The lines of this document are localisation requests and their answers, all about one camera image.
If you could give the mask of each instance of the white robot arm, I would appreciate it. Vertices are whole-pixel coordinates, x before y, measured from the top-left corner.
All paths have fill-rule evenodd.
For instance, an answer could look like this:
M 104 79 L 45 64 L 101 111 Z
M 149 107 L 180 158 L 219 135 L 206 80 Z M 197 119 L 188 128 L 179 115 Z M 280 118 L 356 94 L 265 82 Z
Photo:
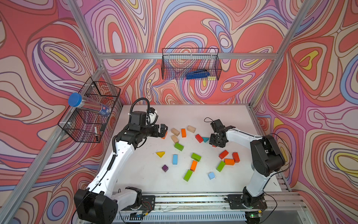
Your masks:
M 134 105 L 145 100 L 148 104 L 147 112 L 132 111 Z M 168 127 L 165 124 L 155 124 L 158 119 L 157 111 L 151 108 L 146 98 L 137 99 L 131 106 L 129 122 L 124 129 L 113 137 L 113 153 L 102 166 L 101 170 L 88 185 L 86 190 L 77 190 L 74 202 L 80 219 L 101 224 L 111 224 L 117 211 L 126 207 L 138 208 L 142 203 L 142 191 L 135 187 L 126 187 L 120 193 L 114 194 L 113 188 L 118 174 L 125 162 L 141 147 L 147 137 L 164 137 Z
M 214 130 L 209 140 L 211 145 L 223 148 L 231 141 L 251 149 L 255 170 L 249 184 L 242 191 L 242 205 L 252 208 L 263 196 L 263 189 L 270 177 L 285 164 L 281 150 L 271 135 L 256 136 L 236 130 L 233 126 L 225 127 L 219 119 L 212 121 L 210 125 Z

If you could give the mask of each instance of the teal triangle block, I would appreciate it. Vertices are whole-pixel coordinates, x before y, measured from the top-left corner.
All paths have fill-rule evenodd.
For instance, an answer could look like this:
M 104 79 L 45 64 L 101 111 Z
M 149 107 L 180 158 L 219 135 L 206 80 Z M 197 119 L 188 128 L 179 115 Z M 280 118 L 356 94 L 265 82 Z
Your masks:
M 203 138 L 204 142 L 207 142 L 209 140 L 209 138 L 207 138 L 207 137 L 202 137 L 202 138 Z

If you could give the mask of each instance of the colorful patterned wall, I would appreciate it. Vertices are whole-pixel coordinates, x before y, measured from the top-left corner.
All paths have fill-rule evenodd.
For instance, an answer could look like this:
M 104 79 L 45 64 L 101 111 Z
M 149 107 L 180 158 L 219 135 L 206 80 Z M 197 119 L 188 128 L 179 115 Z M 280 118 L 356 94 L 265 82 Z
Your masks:
M 0 1 L 0 206 L 50 137 L 97 66 L 68 6 L 58 1 Z M 69 223 L 73 194 L 93 179 L 100 144 L 65 136 L 13 223 Z
M 358 2 L 318 0 L 255 112 L 318 223 L 358 223 Z M 288 152 L 281 140 L 279 146 Z
M 99 51 L 161 52 L 165 47 L 212 47 L 220 52 L 276 52 L 300 1 L 124 1 L 81 4 Z M 161 60 L 107 60 L 121 101 L 152 104 L 248 103 L 270 60 L 222 60 L 216 81 L 162 80 Z

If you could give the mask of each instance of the black wire basket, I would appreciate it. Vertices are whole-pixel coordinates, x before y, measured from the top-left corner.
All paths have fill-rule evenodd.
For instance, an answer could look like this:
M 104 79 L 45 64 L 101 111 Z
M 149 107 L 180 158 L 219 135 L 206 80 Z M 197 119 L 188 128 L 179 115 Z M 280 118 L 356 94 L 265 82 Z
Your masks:
M 163 48 L 163 79 L 219 80 L 218 48 Z
M 90 87 L 84 95 L 112 108 L 112 114 L 121 89 L 107 82 L 93 81 L 91 78 L 86 83 L 90 83 Z M 100 143 L 111 116 L 103 116 L 92 111 L 75 108 L 68 121 L 61 122 L 70 108 L 69 106 L 62 115 L 58 125 L 75 142 Z

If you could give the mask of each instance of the toy block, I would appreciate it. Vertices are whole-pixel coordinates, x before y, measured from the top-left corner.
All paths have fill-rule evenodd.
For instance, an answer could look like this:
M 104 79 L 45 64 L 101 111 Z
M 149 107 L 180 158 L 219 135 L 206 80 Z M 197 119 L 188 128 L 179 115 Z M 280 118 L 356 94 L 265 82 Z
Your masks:
M 198 140 L 199 143 L 202 143 L 204 141 L 199 134 L 195 135 L 195 138 Z
M 228 154 L 229 154 L 229 153 L 228 153 L 226 150 L 224 150 L 224 151 L 219 155 L 219 157 L 220 157 L 220 159 L 223 159 L 223 158 L 225 158 Z
M 235 161 L 233 159 L 225 159 L 225 164 L 233 166 L 235 165 Z
M 178 130 L 176 130 L 175 128 L 171 129 L 171 132 L 175 135 L 175 136 L 179 136 L 180 132 Z
M 193 153 L 192 154 L 192 159 L 200 162 L 201 156 L 199 156 L 198 154 Z
M 213 172 L 209 173 L 208 176 L 210 180 L 215 178 L 215 174 Z
M 185 138 L 187 136 L 187 132 L 185 131 L 185 128 L 182 128 L 182 138 Z
M 218 167 L 216 167 L 216 170 L 221 172 L 223 170 L 225 166 L 225 163 L 223 161 L 220 162 L 220 164 L 218 165 Z
M 182 146 L 182 145 L 179 144 L 179 143 L 176 143 L 176 144 L 174 145 L 174 147 L 177 148 L 177 149 L 180 150 L 180 151 L 183 151 L 183 149 L 184 149 L 184 146 Z
M 164 156 L 165 152 L 157 152 L 157 155 L 162 158 Z
M 184 176 L 184 180 L 188 182 L 190 177 L 192 176 L 192 174 L 193 174 L 193 172 L 191 170 L 188 170 Z
M 174 143 L 178 143 L 178 142 L 179 142 L 178 138 L 177 138 L 175 135 L 172 135 L 172 136 L 171 136 L 171 139 L 173 140 Z
M 165 137 L 166 137 L 166 135 L 167 135 L 167 134 L 168 134 L 168 132 L 166 132 L 166 133 L 165 133 L 165 136 L 164 136 L 164 137 L 162 137 L 162 139 L 165 139 Z
M 232 158 L 234 159 L 235 163 L 240 162 L 239 154 L 237 154 L 237 152 L 232 153 Z
M 195 130 L 196 130 L 196 128 L 194 128 L 193 126 L 190 126 L 190 125 L 189 125 L 189 126 L 187 127 L 187 130 L 194 133 Z
M 195 169 L 196 169 L 196 167 L 197 167 L 197 164 L 198 164 L 198 162 L 197 161 L 195 161 L 195 160 L 193 160 L 193 162 L 192 162 L 192 166 L 190 167 L 190 170 L 191 171 L 195 171 Z
M 209 138 L 207 138 L 207 137 L 202 137 L 202 138 L 203 138 L 204 142 L 207 142 L 209 140 Z
M 178 164 L 178 155 L 174 154 L 173 155 L 173 165 L 177 165 Z
M 168 168 L 166 165 L 164 165 L 161 169 L 162 169 L 164 172 L 167 172 L 169 168 Z

